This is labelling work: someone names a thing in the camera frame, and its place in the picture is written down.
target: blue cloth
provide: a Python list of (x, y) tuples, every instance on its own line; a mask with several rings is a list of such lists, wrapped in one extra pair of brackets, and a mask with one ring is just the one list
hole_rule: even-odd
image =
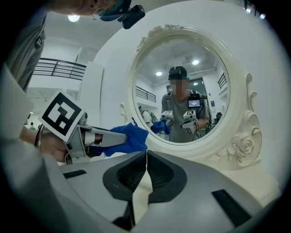
[(132, 153), (136, 151), (147, 150), (146, 138), (149, 134), (147, 130), (134, 126), (132, 123), (126, 126), (119, 126), (110, 129), (111, 132), (124, 133), (127, 135), (127, 141), (123, 144), (113, 147), (95, 147), (95, 152), (102, 153), (110, 157), (115, 152)]
[(171, 132), (171, 129), (166, 125), (165, 121), (159, 121), (153, 123), (152, 131), (154, 133), (158, 133), (160, 131), (164, 131), (166, 135), (169, 135)]

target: display screen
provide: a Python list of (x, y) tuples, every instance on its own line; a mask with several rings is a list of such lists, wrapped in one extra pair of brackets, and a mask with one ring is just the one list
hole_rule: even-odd
[(200, 107), (200, 100), (188, 100), (188, 107)]

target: hand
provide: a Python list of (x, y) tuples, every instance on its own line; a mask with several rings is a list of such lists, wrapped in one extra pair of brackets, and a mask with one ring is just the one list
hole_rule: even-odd
[[(95, 141), (102, 139), (102, 135), (95, 134)], [(82, 133), (82, 140), (85, 140), (85, 133)], [(58, 162), (65, 162), (67, 154), (66, 146), (62, 139), (55, 134), (48, 132), (43, 133), (41, 137), (40, 151), (44, 154), (50, 154), (55, 157)]]

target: glasses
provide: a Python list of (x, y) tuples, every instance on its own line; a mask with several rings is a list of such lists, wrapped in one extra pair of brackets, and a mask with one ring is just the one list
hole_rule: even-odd
[(100, 19), (107, 11), (107, 8), (110, 4), (117, 3), (118, 0), (105, 0), (104, 5), (105, 7), (98, 8), (94, 11), (94, 13), (91, 15), (92, 20), (98, 20)]

